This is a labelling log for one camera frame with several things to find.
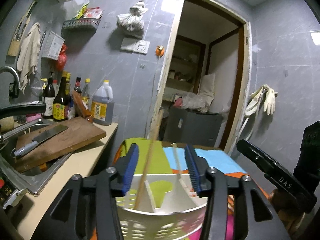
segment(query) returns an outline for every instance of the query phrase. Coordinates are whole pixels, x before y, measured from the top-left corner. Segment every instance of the red button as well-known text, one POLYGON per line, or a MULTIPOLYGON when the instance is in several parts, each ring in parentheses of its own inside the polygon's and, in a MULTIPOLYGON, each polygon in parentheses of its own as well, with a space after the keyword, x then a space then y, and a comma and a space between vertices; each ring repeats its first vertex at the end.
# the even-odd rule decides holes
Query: red button
POLYGON ((0 179, 0 189, 4 186, 4 180, 0 179))

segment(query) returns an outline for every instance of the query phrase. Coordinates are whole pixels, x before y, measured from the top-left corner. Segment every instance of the blue cloth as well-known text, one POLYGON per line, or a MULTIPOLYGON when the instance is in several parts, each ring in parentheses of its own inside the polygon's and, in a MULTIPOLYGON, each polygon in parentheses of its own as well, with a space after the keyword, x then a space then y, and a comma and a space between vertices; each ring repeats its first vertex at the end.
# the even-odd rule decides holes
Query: blue cloth
MULTIPOLYGON (((169 161, 170 167, 177 170, 177 164, 173 156, 173 147, 163 148, 165 155, 169 161)), ((195 149, 196 153, 200 157, 204 157, 210 167, 215 167, 218 170, 226 173, 242 172, 246 173, 233 159, 231 159, 224 151, 221 150, 202 150, 195 149)), ((178 160, 182 171, 187 170, 186 160, 184 158, 184 149, 177 148, 178 160)))

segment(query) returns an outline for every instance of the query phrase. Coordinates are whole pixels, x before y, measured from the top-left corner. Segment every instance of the green cloth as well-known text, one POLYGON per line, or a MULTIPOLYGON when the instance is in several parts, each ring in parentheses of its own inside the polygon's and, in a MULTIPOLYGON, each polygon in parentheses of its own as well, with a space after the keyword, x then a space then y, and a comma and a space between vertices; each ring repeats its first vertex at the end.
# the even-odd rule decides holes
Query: green cloth
MULTIPOLYGON (((150 146, 150 140, 145 138, 130 138, 125 140, 122 143, 121 156, 125 156, 127 154, 132 143, 136 143, 139 147, 139 159, 134 174, 142 174, 150 146)), ((172 173, 172 169, 170 168, 170 164, 163 151, 161 141, 155 141, 148 174, 164 173, 172 173)), ((163 180, 155 181, 150 184, 150 188, 156 202, 156 207, 158 208, 161 207, 165 193, 172 190, 172 183, 163 180)))

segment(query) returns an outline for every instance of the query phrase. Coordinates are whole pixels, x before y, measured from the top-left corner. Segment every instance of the plastic jug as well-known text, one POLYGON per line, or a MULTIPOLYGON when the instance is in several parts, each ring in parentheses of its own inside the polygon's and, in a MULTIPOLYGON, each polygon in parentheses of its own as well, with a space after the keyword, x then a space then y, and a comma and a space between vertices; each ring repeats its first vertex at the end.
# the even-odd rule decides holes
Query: plastic jug
POLYGON ((109 86, 109 81, 105 80, 92 96, 93 121, 102 125, 111 125, 114 105, 112 88, 109 86))

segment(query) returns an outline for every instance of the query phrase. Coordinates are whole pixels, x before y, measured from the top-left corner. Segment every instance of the cleaver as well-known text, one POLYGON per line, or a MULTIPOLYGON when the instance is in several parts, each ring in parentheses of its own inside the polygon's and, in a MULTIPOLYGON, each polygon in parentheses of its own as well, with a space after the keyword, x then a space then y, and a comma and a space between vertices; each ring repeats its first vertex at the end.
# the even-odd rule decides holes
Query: cleaver
POLYGON ((68 129, 67 126, 59 124, 49 130, 46 130, 36 137, 32 139, 31 143, 28 143, 27 145, 21 147, 20 149, 15 149, 12 151, 11 156, 12 157, 23 157, 24 155, 31 152, 34 148, 38 147, 39 144, 45 142, 46 140, 50 139, 51 137, 57 135, 58 133, 63 132, 64 130, 68 129))

